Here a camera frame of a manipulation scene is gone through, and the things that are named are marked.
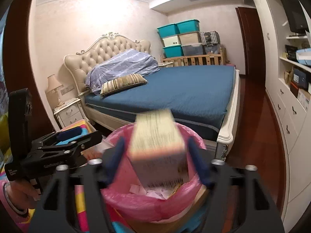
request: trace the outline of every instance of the bracelet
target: bracelet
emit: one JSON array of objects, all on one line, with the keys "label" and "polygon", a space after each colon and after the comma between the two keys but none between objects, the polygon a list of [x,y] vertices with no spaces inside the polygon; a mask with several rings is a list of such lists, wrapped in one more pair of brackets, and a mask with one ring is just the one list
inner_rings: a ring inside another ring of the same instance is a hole
[{"label": "bracelet", "polygon": [[10,201],[10,198],[9,198],[9,195],[7,194],[7,184],[8,183],[5,183],[4,184],[4,187],[3,187],[3,191],[4,191],[4,196],[7,200],[7,203],[9,203],[10,207],[19,215],[25,215],[28,213],[28,209],[24,209],[24,210],[19,210],[18,208],[16,208],[13,203]]}]

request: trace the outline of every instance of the wall outlet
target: wall outlet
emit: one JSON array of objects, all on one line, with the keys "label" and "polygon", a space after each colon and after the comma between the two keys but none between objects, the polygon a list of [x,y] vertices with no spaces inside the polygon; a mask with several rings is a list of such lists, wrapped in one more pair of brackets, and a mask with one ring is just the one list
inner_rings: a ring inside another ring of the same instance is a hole
[{"label": "wall outlet", "polygon": [[74,90],[75,87],[74,85],[69,85],[68,87],[62,89],[60,92],[62,93],[62,95],[67,94],[68,92]]}]

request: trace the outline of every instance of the lamp shade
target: lamp shade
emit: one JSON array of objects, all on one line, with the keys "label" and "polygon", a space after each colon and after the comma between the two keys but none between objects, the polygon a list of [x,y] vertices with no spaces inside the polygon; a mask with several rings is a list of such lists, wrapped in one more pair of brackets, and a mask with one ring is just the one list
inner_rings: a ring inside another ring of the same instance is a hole
[{"label": "lamp shade", "polygon": [[51,76],[48,77],[48,82],[49,82],[49,87],[48,87],[48,92],[58,89],[62,84],[57,80],[55,74],[52,74]]}]

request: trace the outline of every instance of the tufted headboard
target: tufted headboard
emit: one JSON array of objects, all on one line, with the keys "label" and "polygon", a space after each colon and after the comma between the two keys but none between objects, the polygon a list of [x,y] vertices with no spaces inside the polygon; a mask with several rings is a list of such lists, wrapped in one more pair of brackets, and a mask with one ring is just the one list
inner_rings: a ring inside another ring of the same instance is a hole
[{"label": "tufted headboard", "polygon": [[150,46],[147,40],[132,41],[118,33],[110,32],[102,35],[87,50],[66,55],[64,65],[73,76],[78,94],[82,95],[86,91],[86,76],[94,66],[130,48],[149,53]]}]

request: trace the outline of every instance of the striped pillow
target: striped pillow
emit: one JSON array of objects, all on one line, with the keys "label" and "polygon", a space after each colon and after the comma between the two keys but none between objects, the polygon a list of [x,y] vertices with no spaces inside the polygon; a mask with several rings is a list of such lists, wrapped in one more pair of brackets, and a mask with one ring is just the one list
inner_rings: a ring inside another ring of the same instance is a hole
[{"label": "striped pillow", "polygon": [[102,85],[100,95],[110,95],[119,91],[133,88],[139,85],[146,84],[147,80],[140,74],[128,74],[113,80],[110,80]]}]

